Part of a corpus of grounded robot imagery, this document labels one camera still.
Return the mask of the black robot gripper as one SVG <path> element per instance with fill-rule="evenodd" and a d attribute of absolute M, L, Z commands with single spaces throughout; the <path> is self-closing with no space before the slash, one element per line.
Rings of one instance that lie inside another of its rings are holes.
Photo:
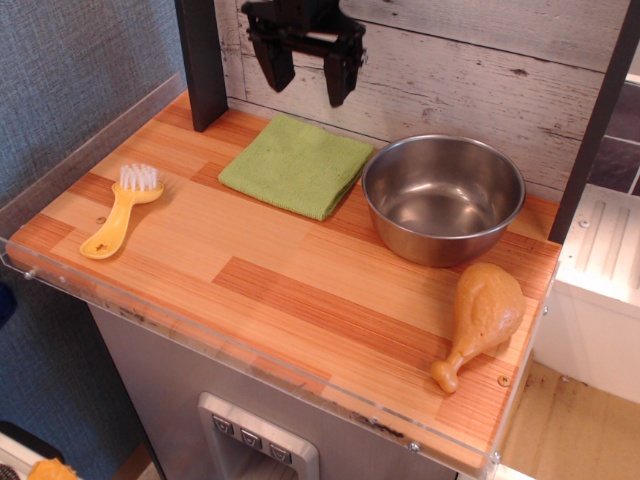
<path fill-rule="evenodd" d="M 292 51 L 324 57 L 329 103 L 341 106 L 356 88 L 365 27 L 338 1 L 247 1 L 249 39 L 267 83 L 282 92 L 294 79 Z"/>

